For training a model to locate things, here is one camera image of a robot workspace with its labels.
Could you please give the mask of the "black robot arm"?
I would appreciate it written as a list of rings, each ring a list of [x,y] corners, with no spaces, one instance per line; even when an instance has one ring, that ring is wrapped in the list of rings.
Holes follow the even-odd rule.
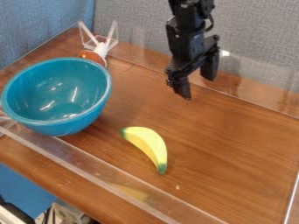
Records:
[[[188,75],[200,70],[200,76],[213,81],[220,63],[219,35],[204,37],[213,27],[211,15],[213,0],[168,0],[172,18],[165,32],[172,59],[165,68],[167,85],[184,99],[191,99]]]

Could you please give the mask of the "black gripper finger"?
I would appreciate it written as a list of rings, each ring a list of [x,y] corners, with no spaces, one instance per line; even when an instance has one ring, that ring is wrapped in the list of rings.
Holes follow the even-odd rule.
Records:
[[[215,52],[207,59],[200,67],[200,76],[208,81],[213,81],[217,76],[220,63],[220,55]]]
[[[191,84],[185,76],[172,79],[173,92],[185,100],[192,98]]]

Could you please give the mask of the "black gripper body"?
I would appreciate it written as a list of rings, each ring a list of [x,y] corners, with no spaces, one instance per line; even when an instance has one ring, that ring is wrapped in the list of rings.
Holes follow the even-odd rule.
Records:
[[[205,59],[213,54],[220,54],[220,47],[217,45],[220,41],[219,35],[212,35],[204,39],[203,42],[203,53],[195,59],[181,59],[172,57],[171,63],[165,68],[165,73],[168,75],[167,85],[172,86],[173,78],[188,77],[188,75],[196,70],[201,69],[201,65],[205,62]]]

